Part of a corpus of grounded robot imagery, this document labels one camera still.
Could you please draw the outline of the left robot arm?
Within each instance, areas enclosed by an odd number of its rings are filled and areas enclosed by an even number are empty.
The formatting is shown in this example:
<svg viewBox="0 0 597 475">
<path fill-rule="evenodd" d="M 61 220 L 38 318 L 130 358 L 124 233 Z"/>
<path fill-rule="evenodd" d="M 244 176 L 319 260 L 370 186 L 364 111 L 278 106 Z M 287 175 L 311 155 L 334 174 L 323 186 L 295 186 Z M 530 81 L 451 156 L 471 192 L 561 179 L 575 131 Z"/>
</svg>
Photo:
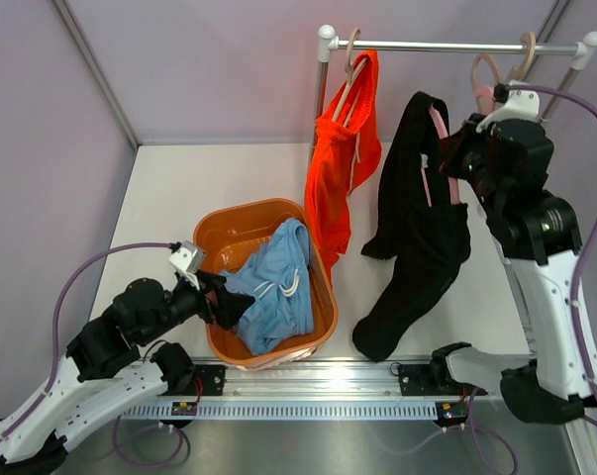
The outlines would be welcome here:
<svg viewBox="0 0 597 475">
<path fill-rule="evenodd" d="M 146 361 L 141 348 L 194 316 L 229 330 L 254 302 L 230 292 L 222 276 L 201 277 L 200 286 L 180 277 L 170 291 L 138 279 L 88 322 L 40 392 L 0 421 L 0 474 L 51 474 L 82 440 L 135 404 L 187 392 L 195 366 L 180 344 L 165 342 Z"/>
</svg>

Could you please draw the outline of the orange shorts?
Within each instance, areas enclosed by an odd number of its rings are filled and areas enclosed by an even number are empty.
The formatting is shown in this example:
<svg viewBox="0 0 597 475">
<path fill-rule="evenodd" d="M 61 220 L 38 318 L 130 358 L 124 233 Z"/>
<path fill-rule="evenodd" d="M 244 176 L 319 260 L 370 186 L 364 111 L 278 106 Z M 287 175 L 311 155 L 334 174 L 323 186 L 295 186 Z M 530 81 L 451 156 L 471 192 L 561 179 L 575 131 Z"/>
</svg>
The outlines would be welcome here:
<svg viewBox="0 0 597 475">
<path fill-rule="evenodd" d="M 361 71 L 352 86 L 342 85 L 316 121 L 304 193 L 307 225 L 328 276 L 348 249 L 348 196 L 371 177 L 382 156 L 376 121 L 378 53 L 364 51 L 354 64 Z"/>
</svg>

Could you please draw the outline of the pink hanger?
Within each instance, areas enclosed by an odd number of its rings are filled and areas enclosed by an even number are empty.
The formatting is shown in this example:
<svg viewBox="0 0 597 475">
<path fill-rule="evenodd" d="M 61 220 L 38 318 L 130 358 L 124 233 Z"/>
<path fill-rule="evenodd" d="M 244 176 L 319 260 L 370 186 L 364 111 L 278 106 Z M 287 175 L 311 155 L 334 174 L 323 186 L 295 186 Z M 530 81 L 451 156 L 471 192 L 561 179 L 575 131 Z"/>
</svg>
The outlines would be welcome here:
<svg viewBox="0 0 597 475">
<path fill-rule="evenodd" d="M 482 115 L 483 117 L 494 112 L 496 109 L 496 103 L 494 100 L 493 87 L 491 85 L 479 85 L 473 87 L 473 96 L 475 99 L 477 111 L 476 114 Z M 449 152 L 448 144 L 445 140 L 448 139 L 448 129 L 444 121 L 442 114 L 435 105 L 431 105 L 428 109 L 429 116 L 435 127 L 435 130 L 440 141 L 439 152 L 441 160 L 447 156 Z M 456 178 L 448 178 L 448 191 L 449 200 L 452 205 L 460 203 L 460 192 L 459 185 Z"/>
</svg>

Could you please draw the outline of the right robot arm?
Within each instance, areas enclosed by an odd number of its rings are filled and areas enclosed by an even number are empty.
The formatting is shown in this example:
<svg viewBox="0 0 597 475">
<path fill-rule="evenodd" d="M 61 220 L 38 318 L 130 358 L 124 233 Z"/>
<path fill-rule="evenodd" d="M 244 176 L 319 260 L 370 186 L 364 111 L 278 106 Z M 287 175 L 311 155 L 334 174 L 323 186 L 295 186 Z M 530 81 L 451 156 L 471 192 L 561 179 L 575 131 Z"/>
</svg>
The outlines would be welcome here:
<svg viewBox="0 0 597 475">
<path fill-rule="evenodd" d="M 584 311 L 582 340 L 572 313 L 583 301 L 573 285 L 582 249 L 571 205 L 545 188 L 552 141 L 538 123 L 492 121 L 479 113 L 440 142 L 443 174 L 466 181 L 514 274 L 536 346 L 532 356 L 487 353 L 469 343 L 434 351 L 431 384 L 450 393 L 461 384 L 502 397 L 520 421 L 565 425 L 597 405 L 597 354 Z"/>
</svg>

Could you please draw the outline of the beige wooden hanger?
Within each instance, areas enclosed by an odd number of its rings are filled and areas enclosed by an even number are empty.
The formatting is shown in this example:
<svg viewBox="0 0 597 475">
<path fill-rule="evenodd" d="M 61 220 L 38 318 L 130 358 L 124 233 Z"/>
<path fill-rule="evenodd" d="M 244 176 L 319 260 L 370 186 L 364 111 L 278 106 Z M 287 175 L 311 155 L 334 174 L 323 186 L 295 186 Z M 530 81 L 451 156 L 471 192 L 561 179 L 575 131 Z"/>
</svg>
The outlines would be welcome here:
<svg viewBox="0 0 597 475">
<path fill-rule="evenodd" d="M 345 52 L 345 72 L 347 74 L 347 82 L 343 89 L 343 93 L 338 101 L 336 109 L 334 111 L 334 114 L 333 114 L 334 121 L 337 121 L 340 118 L 344 104 L 348 98 L 351 88 L 352 88 L 355 80 L 361 73 L 361 71 L 364 67 L 364 64 L 365 64 L 365 60 L 362 59 L 359 63 L 359 66 L 355 66 L 354 60 L 351 58 L 351 52 L 353 50 L 354 42 L 356 40 L 358 40 L 360 36 L 361 36 L 361 28 L 355 28 L 351 32 L 350 37 L 348 39 L 348 43 L 346 46 L 346 52 Z"/>
</svg>

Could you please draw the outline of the light blue shorts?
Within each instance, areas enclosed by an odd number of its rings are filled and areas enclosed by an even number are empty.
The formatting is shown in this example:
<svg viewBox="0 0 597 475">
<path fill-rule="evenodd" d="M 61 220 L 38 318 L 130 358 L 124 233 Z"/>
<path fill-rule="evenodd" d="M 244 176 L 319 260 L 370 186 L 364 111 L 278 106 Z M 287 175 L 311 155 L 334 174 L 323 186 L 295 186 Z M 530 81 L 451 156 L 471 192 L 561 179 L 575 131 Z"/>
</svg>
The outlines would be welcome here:
<svg viewBox="0 0 597 475">
<path fill-rule="evenodd" d="M 289 218 L 241 269 L 220 272 L 229 291 L 254 297 L 236 324 L 238 338 L 252 355 L 268 354 L 286 339 L 314 331 L 310 249 L 306 226 Z"/>
</svg>

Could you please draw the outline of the black shorts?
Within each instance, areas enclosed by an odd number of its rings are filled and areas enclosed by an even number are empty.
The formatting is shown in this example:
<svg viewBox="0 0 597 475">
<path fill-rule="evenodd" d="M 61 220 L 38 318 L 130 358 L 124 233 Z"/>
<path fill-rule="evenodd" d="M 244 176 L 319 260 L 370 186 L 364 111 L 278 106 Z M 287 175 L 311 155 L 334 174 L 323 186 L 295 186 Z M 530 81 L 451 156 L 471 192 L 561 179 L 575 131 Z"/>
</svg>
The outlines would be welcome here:
<svg viewBox="0 0 597 475">
<path fill-rule="evenodd" d="M 440 172 L 439 142 L 447 134 L 445 102 L 415 93 L 383 164 L 376 233 L 361 249 L 364 256 L 394 262 L 390 282 L 351 335 L 354 347 L 373 362 L 394 352 L 470 257 L 467 206 Z"/>
</svg>

